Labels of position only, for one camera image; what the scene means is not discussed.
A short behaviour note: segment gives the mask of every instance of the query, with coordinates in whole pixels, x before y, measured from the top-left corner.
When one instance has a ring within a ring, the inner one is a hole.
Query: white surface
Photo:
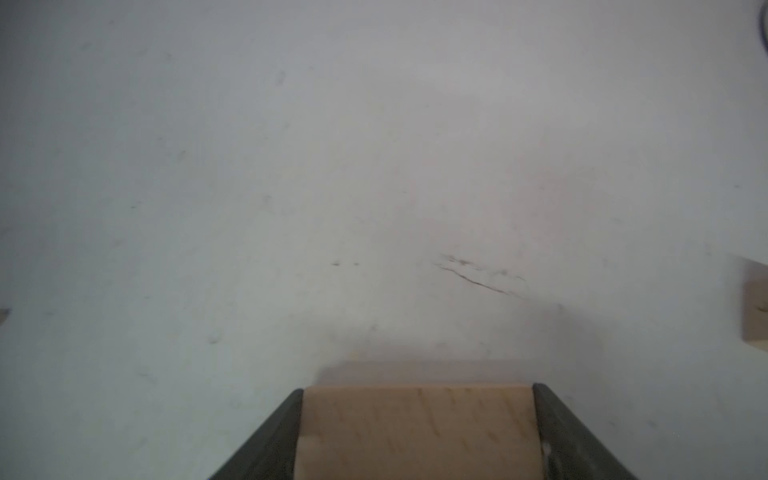
[[[430,379],[768,475],[757,0],[16,3],[0,477],[206,478],[293,388]]]

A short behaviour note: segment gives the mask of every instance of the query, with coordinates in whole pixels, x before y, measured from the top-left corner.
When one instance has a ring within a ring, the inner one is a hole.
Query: wooden cube
[[[296,480],[542,480],[530,386],[315,386]]]

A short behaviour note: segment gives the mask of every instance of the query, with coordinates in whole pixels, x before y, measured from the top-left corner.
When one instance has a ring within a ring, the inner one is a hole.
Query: stain
[[[12,310],[8,307],[0,308],[0,325],[5,323],[5,321],[8,319],[8,317],[11,316]]]
[[[221,341],[221,333],[214,332],[208,336],[208,345],[216,345]]]
[[[424,391],[422,389],[416,389],[416,393],[418,394],[419,401],[424,408],[424,413],[427,415],[427,423],[432,427],[432,431],[435,433],[436,437],[441,436],[440,431],[437,429],[437,424],[435,423],[435,417],[432,415],[432,409],[429,408],[427,398],[424,396]]]
[[[523,422],[520,420],[520,416],[515,410],[515,406],[512,405],[512,402],[503,394],[502,394],[502,401],[504,402],[504,406],[507,408],[507,412],[509,412],[509,416],[512,417],[512,421],[515,423],[515,426],[518,427],[518,432],[520,432],[520,436],[524,439],[527,439],[528,434],[525,433],[525,425],[523,425]]]
[[[451,273],[454,273],[455,275],[461,277],[462,279],[470,282],[472,285],[482,286],[484,288],[487,288],[488,290],[493,290],[494,292],[503,293],[504,295],[509,295],[509,292],[505,292],[504,290],[500,290],[498,288],[494,288],[493,286],[485,285],[484,283],[475,282],[471,278],[468,278],[468,277],[466,277],[464,275],[461,275],[459,272],[457,272],[456,270],[454,270],[452,268],[448,268],[446,266],[441,266],[441,265],[438,265],[437,267],[439,267],[442,270],[446,270],[446,271],[449,271]]]

